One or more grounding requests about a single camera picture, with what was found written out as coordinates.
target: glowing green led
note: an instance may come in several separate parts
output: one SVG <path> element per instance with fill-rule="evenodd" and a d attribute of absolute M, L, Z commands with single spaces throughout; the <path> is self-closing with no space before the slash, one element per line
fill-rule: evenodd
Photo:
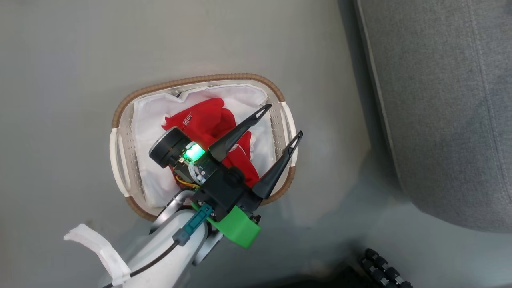
<path fill-rule="evenodd" d="M 185 157 L 197 161 L 203 154 L 204 150 L 196 143 L 185 152 Z"/>

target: black cable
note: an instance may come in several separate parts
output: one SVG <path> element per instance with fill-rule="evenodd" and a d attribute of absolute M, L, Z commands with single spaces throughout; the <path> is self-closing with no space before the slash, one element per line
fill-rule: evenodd
<path fill-rule="evenodd" d="M 160 256 L 158 256 L 157 258 L 155 258 L 153 261 L 149 262 L 148 264 L 142 266 L 141 268 L 133 271 L 130 273 L 130 278 L 133 278 L 137 275 L 139 275 L 140 273 L 148 270 L 149 268 L 153 267 L 153 265 L 155 265 L 156 263 L 160 262 L 160 260 L 162 260 L 163 258 L 165 258 L 165 256 L 169 255 L 169 253 L 174 250 L 174 248 L 176 248 L 176 246 L 178 246 L 179 242 L 176 240 L 174 241 L 174 243 L 169 247 L 167 248 L 167 250 L 165 250 L 162 254 L 160 254 Z M 107 286 L 104 286 L 103 288 L 112 288 L 114 287 L 112 285 L 112 283 L 108 284 Z"/>

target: laundry basket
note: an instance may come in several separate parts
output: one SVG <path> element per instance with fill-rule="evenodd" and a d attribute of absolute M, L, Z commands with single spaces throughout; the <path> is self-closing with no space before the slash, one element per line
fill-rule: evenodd
<path fill-rule="evenodd" d="M 250 84 L 261 88 L 268 96 L 267 104 L 272 104 L 269 110 L 274 140 L 274 152 L 279 158 L 288 141 L 296 134 L 295 123 L 281 91 L 270 80 L 255 74 L 218 74 L 186 78 L 149 86 L 128 95 L 117 107 L 112 120 L 110 134 L 110 161 L 117 186 L 123 193 L 128 205 L 142 218 L 154 221 L 163 208 L 150 207 L 144 198 L 144 187 L 140 178 L 135 142 L 132 137 L 132 118 L 134 102 L 143 97 L 158 93 L 178 95 L 181 92 L 200 87 L 218 85 Z M 261 205 L 266 205 L 279 199 L 290 187 L 295 175 L 295 151 L 289 166 L 282 174 L 274 191 Z"/>

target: yellow wire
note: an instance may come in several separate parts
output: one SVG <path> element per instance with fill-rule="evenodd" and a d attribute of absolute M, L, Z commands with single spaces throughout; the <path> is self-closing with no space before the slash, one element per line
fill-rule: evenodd
<path fill-rule="evenodd" d="M 188 183 L 188 182 L 185 182 L 185 181 L 183 181 L 183 180 L 180 180 L 180 178 L 178 178 L 178 176 L 177 176 L 177 175 L 176 175 L 175 177 L 176 177 L 176 180 L 177 180 L 178 182 L 180 182 L 181 184 L 183 184 L 183 185 L 192 186 L 192 187 L 194 187 L 194 188 L 199 188 L 199 185 L 192 184 L 192 183 Z"/>

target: gray floor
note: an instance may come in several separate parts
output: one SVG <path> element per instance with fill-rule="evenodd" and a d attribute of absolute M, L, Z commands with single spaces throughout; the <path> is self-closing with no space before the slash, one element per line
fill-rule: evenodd
<path fill-rule="evenodd" d="M 260 209 L 263 230 L 253 247 L 222 241 L 194 269 L 190 287 L 323 276 L 367 244 L 399 261 L 423 282 L 417 287 L 435 283 L 421 273 L 425 267 L 451 287 L 469 287 L 463 284 L 481 277 L 454 261 L 476 256 L 443 266 L 455 267 L 456 277 L 432 268 L 435 256 L 448 248 L 462 253 L 456 244 L 467 237 L 478 247 L 492 241 L 505 248 L 512 239 L 455 228 L 404 204 L 371 152 L 371 119 L 365 121 L 354 76 L 363 66 L 351 59 L 335 1 L 4 0 L 0 36 L 2 286 L 96 287 L 104 273 L 97 257 L 63 235 L 87 223 L 122 251 L 149 227 L 126 205 L 110 169 L 117 105 L 148 85 L 215 73 L 274 81 L 305 137 L 289 192 Z M 389 220 L 410 228 L 408 236 L 388 229 Z M 450 235 L 450 246 L 423 249 L 416 223 L 433 227 L 430 248 L 442 245 L 439 233 Z M 393 245 L 397 238 L 411 242 Z M 428 261 L 415 264 L 408 257 L 414 251 Z"/>

